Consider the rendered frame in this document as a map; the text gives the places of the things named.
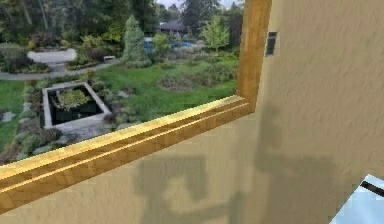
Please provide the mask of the wooden framed window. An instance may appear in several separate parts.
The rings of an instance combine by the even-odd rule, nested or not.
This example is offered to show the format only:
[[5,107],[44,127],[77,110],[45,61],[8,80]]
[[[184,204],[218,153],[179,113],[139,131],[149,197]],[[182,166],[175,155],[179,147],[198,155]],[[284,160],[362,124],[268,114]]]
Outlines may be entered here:
[[253,113],[273,0],[245,0],[236,93],[0,166],[0,215]]

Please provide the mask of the pale blue fridge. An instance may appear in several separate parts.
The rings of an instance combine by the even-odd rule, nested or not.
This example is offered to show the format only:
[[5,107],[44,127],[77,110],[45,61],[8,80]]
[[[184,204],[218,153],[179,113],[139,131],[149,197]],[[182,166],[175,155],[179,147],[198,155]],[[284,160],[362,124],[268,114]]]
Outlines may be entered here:
[[[384,189],[384,180],[371,174],[362,181]],[[362,181],[329,224],[384,224],[384,197],[361,187]]]

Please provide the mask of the dark wall switch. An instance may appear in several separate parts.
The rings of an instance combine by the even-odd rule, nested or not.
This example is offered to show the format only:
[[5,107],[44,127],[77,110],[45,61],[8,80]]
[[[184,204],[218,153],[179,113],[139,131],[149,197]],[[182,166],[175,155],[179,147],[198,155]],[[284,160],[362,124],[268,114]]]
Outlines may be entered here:
[[276,39],[277,39],[277,33],[276,32],[269,32],[268,38],[266,42],[266,56],[271,56],[274,54],[275,45],[276,45]]

